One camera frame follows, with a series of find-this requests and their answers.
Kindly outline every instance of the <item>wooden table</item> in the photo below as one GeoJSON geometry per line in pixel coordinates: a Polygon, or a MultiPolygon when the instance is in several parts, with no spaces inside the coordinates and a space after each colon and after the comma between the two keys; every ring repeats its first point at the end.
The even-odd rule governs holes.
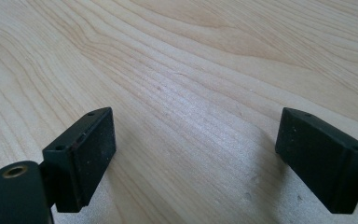
{"type": "Polygon", "coordinates": [[[105,106],[117,154],[56,223],[358,223],[274,152],[284,106],[358,139],[358,1],[0,1],[0,168],[105,106]]]}

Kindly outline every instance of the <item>black clamp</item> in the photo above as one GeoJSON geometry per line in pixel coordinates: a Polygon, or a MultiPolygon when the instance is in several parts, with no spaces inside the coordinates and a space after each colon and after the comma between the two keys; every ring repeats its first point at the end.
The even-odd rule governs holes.
{"type": "Polygon", "coordinates": [[[43,149],[41,164],[20,161],[0,169],[0,223],[53,223],[53,204],[58,212],[79,212],[115,152],[112,109],[89,112],[43,149]]]}
{"type": "Polygon", "coordinates": [[[333,214],[358,203],[358,141],[317,117],[284,108],[275,150],[333,214]]]}

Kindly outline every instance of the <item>black plastic part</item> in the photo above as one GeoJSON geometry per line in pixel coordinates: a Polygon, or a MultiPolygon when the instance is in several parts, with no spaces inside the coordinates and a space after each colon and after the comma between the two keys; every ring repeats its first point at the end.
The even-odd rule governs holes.
{"type": "Polygon", "coordinates": [[[0,223],[52,223],[39,166],[20,161],[0,169],[0,223]]]}
{"type": "Polygon", "coordinates": [[[351,214],[358,203],[358,141],[315,116],[284,108],[275,150],[324,206],[351,214]]]}
{"type": "Polygon", "coordinates": [[[48,192],[59,212],[79,212],[89,205],[116,152],[110,107],[89,112],[43,150],[48,192]]]}

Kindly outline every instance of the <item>black plastic bracket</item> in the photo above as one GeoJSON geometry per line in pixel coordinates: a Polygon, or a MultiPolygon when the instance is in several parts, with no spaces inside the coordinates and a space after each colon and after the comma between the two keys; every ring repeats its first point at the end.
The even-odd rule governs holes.
{"type": "Polygon", "coordinates": [[[275,149],[331,213],[353,213],[356,139],[309,113],[284,108],[275,149]]]}
{"type": "Polygon", "coordinates": [[[115,152],[112,109],[89,112],[43,150],[40,165],[20,161],[0,169],[0,223],[53,223],[53,204],[79,212],[115,152]]]}

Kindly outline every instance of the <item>table surface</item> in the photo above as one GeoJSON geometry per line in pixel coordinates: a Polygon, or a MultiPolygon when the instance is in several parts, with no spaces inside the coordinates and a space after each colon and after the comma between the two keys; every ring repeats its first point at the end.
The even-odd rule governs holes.
{"type": "Polygon", "coordinates": [[[358,139],[358,1],[0,1],[0,168],[106,106],[117,153],[57,223],[358,223],[274,152],[284,106],[358,139]]]}

